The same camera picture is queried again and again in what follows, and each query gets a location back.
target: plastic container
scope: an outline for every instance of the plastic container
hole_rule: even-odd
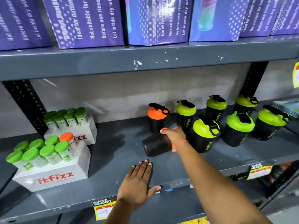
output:
[[[47,116],[55,116],[55,115],[57,115],[57,114],[56,114],[56,111],[50,111],[50,112],[45,113],[45,114],[44,114],[44,117],[47,117]]]
[[[206,116],[215,122],[219,122],[220,118],[227,107],[226,100],[219,95],[212,95],[207,100]]]
[[[25,152],[25,151],[28,149],[28,146],[29,146],[29,142],[28,142],[28,141],[23,141],[23,142],[18,143],[18,144],[13,148],[13,150],[14,150],[14,151],[22,151],[22,152]]]
[[[70,145],[68,142],[64,141],[64,142],[59,142],[56,146],[55,146],[55,151],[59,153],[59,155],[61,156],[61,158],[65,161],[65,162],[69,162],[74,158],[74,152],[73,150],[70,148]]]
[[[6,157],[6,161],[15,165],[20,170],[29,170],[34,167],[31,163],[22,159],[23,152],[21,150],[17,150],[12,152]]]
[[[76,149],[77,148],[77,145],[76,145],[75,140],[74,140],[73,133],[71,133],[71,132],[64,133],[63,135],[60,136],[59,139],[60,139],[61,142],[68,142],[71,149]]]
[[[259,111],[257,115],[255,127],[251,135],[260,141],[267,141],[291,119],[288,113],[282,112],[270,105],[264,105],[263,108],[264,110]]]
[[[53,119],[55,120],[55,122],[57,123],[57,126],[59,128],[66,128],[69,127],[69,125],[67,124],[66,120],[64,119],[63,115],[56,115],[53,117]]]
[[[200,115],[199,120],[196,120],[193,128],[188,131],[187,138],[197,152],[204,153],[211,149],[213,140],[220,135],[218,123],[208,116]]]
[[[69,109],[66,110],[66,113],[73,113],[73,114],[75,114],[75,112],[76,112],[75,108],[69,108]]]
[[[196,113],[196,106],[187,100],[177,101],[176,124],[186,132],[191,128],[193,115]]]
[[[37,148],[29,149],[23,154],[22,158],[38,168],[44,167],[48,164],[48,161],[39,154],[39,150]]]
[[[65,113],[64,118],[67,121],[69,127],[78,126],[77,119],[75,118],[75,115],[72,112]]]
[[[86,114],[86,109],[84,107],[80,107],[76,109],[75,117],[77,118],[78,124],[80,126],[84,126],[88,124],[88,117]]]
[[[148,157],[153,157],[172,150],[174,145],[166,134],[159,132],[144,139],[142,147]]]
[[[223,141],[232,147],[237,147],[253,128],[254,122],[246,112],[234,111],[227,117]]]
[[[58,130],[58,126],[57,126],[57,123],[53,119],[53,115],[48,115],[48,116],[44,117],[43,121],[47,124],[47,127],[49,128],[49,130],[51,130],[51,131]]]
[[[66,113],[66,110],[65,109],[61,109],[59,111],[57,111],[57,115],[64,115]]]
[[[62,161],[60,155],[55,151],[54,145],[46,145],[39,151],[39,154],[52,165],[58,164]]]
[[[31,148],[37,148],[38,150],[40,150],[42,147],[45,146],[45,142],[43,139],[36,139],[33,142],[31,142],[28,146],[29,149]]]
[[[159,133],[164,127],[165,118],[170,111],[162,105],[156,103],[150,103],[150,108],[147,111],[147,116],[150,121],[150,131],[153,133]]]
[[[53,135],[50,136],[47,140],[45,140],[45,145],[56,145],[59,142],[59,137],[57,135]]]
[[[257,106],[258,103],[259,102],[256,97],[244,97],[243,95],[239,95],[236,99],[234,111],[247,112],[250,116],[252,110]]]

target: carry handle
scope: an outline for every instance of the carry handle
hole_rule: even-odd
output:
[[[170,111],[166,107],[164,107],[162,105],[159,105],[157,103],[149,103],[149,106],[153,107],[156,110],[160,109],[162,111],[162,113],[165,114],[165,115],[168,115],[170,113]]]
[[[246,112],[237,112],[237,117],[242,123],[251,123],[251,120]]]
[[[209,128],[210,128],[210,132],[211,132],[211,134],[213,135],[213,136],[219,136],[219,135],[221,135],[221,132],[220,132],[220,130],[219,130],[219,128],[218,128],[218,125],[210,118],[210,117],[208,117],[208,116],[204,116],[204,115],[199,115],[198,116],[202,121],[203,121],[203,123],[205,124],[205,125],[208,125],[209,126]],[[214,133],[213,131],[212,131],[212,129],[217,129],[218,130],[218,133]]]
[[[210,96],[212,99],[214,99],[215,101],[218,101],[218,102],[226,102],[225,99],[223,99],[222,97],[220,97],[219,95],[212,95]]]
[[[282,116],[282,120],[285,121],[286,123],[289,121],[292,121],[292,119],[289,117],[289,114],[286,112],[283,112],[281,110],[279,110],[278,108],[272,107],[270,105],[264,105],[263,106],[264,109],[269,110],[270,112],[272,112],[274,115],[281,115]]]
[[[187,101],[187,100],[181,100],[181,101],[177,101],[178,102],[181,102],[182,105],[186,106],[187,108],[194,108],[195,105],[192,104],[191,102]]]
[[[253,105],[257,105],[259,103],[259,101],[257,100],[256,97],[250,97],[249,102],[252,103]]]

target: black shaker bottle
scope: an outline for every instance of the black shaker bottle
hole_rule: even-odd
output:
[[[200,115],[187,133],[190,145],[199,153],[211,149],[213,140],[221,135],[219,125],[208,116]]]
[[[270,105],[264,105],[263,108],[264,110],[259,111],[257,115],[251,135],[260,141],[267,141],[291,119],[288,113]]]
[[[177,101],[176,124],[186,132],[191,128],[193,115],[196,113],[196,106],[187,100]]]
[[[219,95],[212,95],[207,100],[206,116],[210,117],[215,122],[219,122],[224,109],[226,109],[226,100]]]
[[[247,112],[250,116],[252,110],[257,106],[258,103],[259,102],[256,97],[244,97],[243,95],[239,95],[236,99],[234,111]]]
[[[254,122],[246,112],[234,111],[227,117],[223,141],[232,147],[237,147],[253,128]]]
[[[145,154],[148,157],[152,157],[173,150],[174,145],[166,134],[161,134],[159,132],[144,139],[142,141],[142,147]]]
[[[150,120],[150,131],[153,133],[159,133],[164,127],[165,118],[170,111],[162,105],[156,103],[150,103],[150,108],[147,111],[147,115]]]

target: product box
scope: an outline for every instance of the product box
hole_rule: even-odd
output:
[[[31,192],[88,178],[90,152],[84,141],[77,143],[74,159],[69,162],[47,164],[42,168],[18,170],[13,180]]]
[[[283,0],[250,0],[240,37],[268,36]]]
[[[51,46],[34,0],[0,0],[0,50]]]
[[[47,132],[44,135],[44,138],[46,140],[47,138],[53,135],[57,135],[58,137],[60,137],[66,132],[73,133],[75,142],[83,140],[87,145],[95,144],[97,139],[97,128],[92,116],[88,117],[87,125],[77,126],[77,127],[67,127],[55,131],[47,130]]]
[[[238,40],[249,0],[194,0],[189,41]]]
[[[192,0],[125,0],[129,44],[188,41]]]
[[[299,33],[299,0],[283,0],[271,35]]]
[[[123,45],[119,0],[43,0],[59,48]]]

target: orange lid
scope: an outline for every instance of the orange lid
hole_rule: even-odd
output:
[[[69,142],[70,140],[73,139],[73,137],[74,137],[73,133],[67,132],[67,133],[64,133],[63,135],[61,135],[59,139],[61,142],[64,142],[64,141]]]
[[[174,147],[174,144],[173,144],[173,142],[171,141],[171,145],[172,145],[172,151],[173,152],[176,152],[176,148]]]
[[[164,119],[170,113],[170,111],[165,106],[156,103],[150,103],[149,106],[150,108],[147,111],[147,115],[151,119]]]

